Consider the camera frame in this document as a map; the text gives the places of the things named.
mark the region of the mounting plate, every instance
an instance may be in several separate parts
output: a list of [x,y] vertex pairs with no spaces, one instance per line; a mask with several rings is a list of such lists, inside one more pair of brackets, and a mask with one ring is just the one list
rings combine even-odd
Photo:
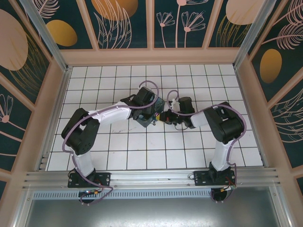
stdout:
[[194,171],[195,186],[214,186],[214,185],[229,185],[228,177],[231,182],[235,183],[235,173],[234,171],[229,171],[229,173],[221,178],[217,178],[215,182],[210,178],[208,170],[205,171]]
[[[96,173],[94,182],[95,183],[101,182],[103,186],[109,186],[110,173]],[[98,188],[97,186],[94,186],[83,180],[77,173],[70,174],[67,187],[68,188]]]

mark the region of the metal bar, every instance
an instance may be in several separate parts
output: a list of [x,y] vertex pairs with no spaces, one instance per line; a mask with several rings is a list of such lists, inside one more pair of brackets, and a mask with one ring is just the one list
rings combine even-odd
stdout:
[[283,227],[293,227],[294,221],[291,213],[288,209],[282,188],[271,186],[269,187],[271,198],[276,209],[276,214],[278,216],[280,225]]
[[20,0],[25,12],[28,14],[29,18],[32,20],[33,24],[35,25],[36,29],[38,30],[39,34],[43,38],[46,46],[57,60],[60,68],[63,71],[66,71],[67,64],[57,46],[54,42],[52,35],[49,33],[44,21],[40,17],[33,1],[30,0]]
[[40,169],[43,155],[49,154],[49,152],[50,152],[53,137],[55,135],[56,126],[57,126],[59,116],[60,116],[60,111],[62,108],[62,103],[63,103],[64,96],[65,96],[65,91],[66,91],[66,88],[68,85],[68,80],[69,80],[70,76],[71,76],[71,68],[68,68],[63,73],[63,76],[62,76],[62,79],[60,82],[60,88],[58,90],[57,97],[54,102],[55,105],[52,109],[52,113],[51,113],[50,120],[48,122],[47,130],[46,130],[45,136],[43,138],[39,158],[37,159],[37,162],[36,162],[36,166],[35,166],[36,171],[38,171]]
[[263,25],[265,24],[267,17],[269,16],[271,10],[274,8],[276,0],[267,0],[264,1],[259,13],[256,16],[255,21],[252,23],[249,31],[247,32],[238,54],[234,61],[234,68],[238,69],[244,58],[246,57],[250,47],[252,46],[253,42],[257,38],[259,32],[261,31]]
[[10,227],[24,227],[33,201],[33,191],[22,192]]
[[[189,176],[196,170],[112,171],[110,185],[115,189],[197,188],[194,181],[189,179]],[[67,188],[67,174],[67,171],[29,172],[23,183],[23,190],[73,190]],[[238,168],[237,175],[238,187],[274,186],[280,184],[274,168]]]

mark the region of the aluminum rail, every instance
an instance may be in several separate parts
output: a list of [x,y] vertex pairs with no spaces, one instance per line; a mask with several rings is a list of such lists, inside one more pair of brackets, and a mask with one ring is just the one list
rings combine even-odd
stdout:
[[[189,177],[196,170],[140,170],[108,171],[111,173],[110,186],[115,189],[168,189],[168,188],[219,188],[218,186],[195,186]],[[68,171],[28,172],[23,190],[73,190],[67,187]],[[280,184],[275,168],[237,168],[238,187],[278,186]]]

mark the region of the enclosure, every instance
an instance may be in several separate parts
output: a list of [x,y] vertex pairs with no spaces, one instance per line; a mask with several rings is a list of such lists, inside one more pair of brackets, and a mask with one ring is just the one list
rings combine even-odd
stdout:
[[[303,225],[302,15],[302,0],[3,0],[3,226]],[[114,105],[145,80],[164,101],[177,90],[195,112],[228,102],[245,119],[223,204],[191,178],[214,157],[208,124],[100,127],[91,160],[113,192],[86,207],[68,187],[61,133],[74,112]]]

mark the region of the wire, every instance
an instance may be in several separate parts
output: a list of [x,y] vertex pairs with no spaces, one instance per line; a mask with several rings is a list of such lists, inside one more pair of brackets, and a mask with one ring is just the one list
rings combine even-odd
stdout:
[[232,184],[232,185],[234,185],[234,186],[235,186],[235,184],[234,184],[234,183],[233,183],[233,182],[232,182],[232,181],[231,181],[231,180],[230,180],[230,179],[229,179],[227,176],[226,176],[225,178],[228,180],[229,185],[231,185],[231,184]]
[[101,192],[103,192],[103,189],[104,189],[104,188],[100,187],[100,188],[98,189],[98,191],[101,190]]
[[188,129],[188,127],[186,127],[185,129],[177,129],[177,127],[176,127],[176,125],[175,125],[175,129],[176,129],[177,131],[184,131],[184,130]]
[[68,178],[70,178],[71,172],[74,172],[74,169],[72,169],[71,171],[68,172],[68,174],[67,174]]
[[189,178],[190,180],[192,180],[192,181],[195,180],[195,178],[190,178],[190,177],[193,176],[193,175],[194,175],[194,174],[191,174],[191,175],[188,176],[188,178]]
[[65,148],[66,142],[67,142],[67,140],[69,139],[69,137],[71,136],[71,134],[75,131],[75,129],[76,129],[82,122],[86,121],[88,118],[91,118],[91,117],[93,117],[93,116],[95,116],[95,115],[99,115],[99,114],[101,114],[101,113],[103,113],[103,112],[105,112],[105,111],[112,110],[112,109],[117,109],[117,108],[145,109],[145,108],[148,108],[148,107],[154,105],[154,104],[156,103],[156,101],[158,100],[158,97],[159,97],[159,88],[158,88],[158,86],[157,86],[154,82],[152,82],[152,81],[150,81],[150,80],[145,80],[145,81],[143,81],[143,82],[139,85],[139,87],[141,87],[141,85],[144,84],[144,83],[152,83],[152,84],[156,87],[156,89],[157,89],[157,95],[155,96],[155,98],[153,99],[153,101],[152,101],[151,103],[149,103],[149,104],[147,104],[147,105],[144,105],[144,106],[115,105],[115,106],[110,106],[110,107],[104,108],[104,109],[102,109],[102,110],[96,111],[95,113],[92,113],[92,114],[90,114],[90,115],[88,115],[88,116],[82,118],[80,121],[78,121],[78,122],[71,128],[71,130],[67,133],[67,135],[66,135],[66,137],[65,137],[65,139],[64,139],[64,141],[63,141],[63,144],[62,144],[62,151],[71,154],[72,162],[73,162],[73,164],[75,165],[75,170],[80,174],[80,176],[81,176],[85,181],[87,181],[88,183],[90,183],[90,184],[92,184],[92,185],[94,185],[94,186],[101,187],[101,188],[103,188],[103,189],[105,189],[105,188],[106,188],[106,189],[110,189],[110,191],[107,192],[104,196],[102,196],[101,198],[99,198],[99,199],[97,199],[97,200],[94,200],[93,202],[91,202],[91,204],[94,204],[94,203],[97,203],[97,202],[102,201],[106,196],[108,196],[108,195],[114,190],[114,188],[111,187],[111,186],[99,185],[99,184],[96,184],[96,183],[90,181],[89,179],[87,179],[86,176],[84,176],[84,174],[81,172],[81,170],[79,169],[79,167],[78,167],[78,165],[77,165],[77,162],[76,162],[75,157],[74,157],[74,152],[73,152],[73,151],[70,151],[70,150],[67,150],[67,149]]

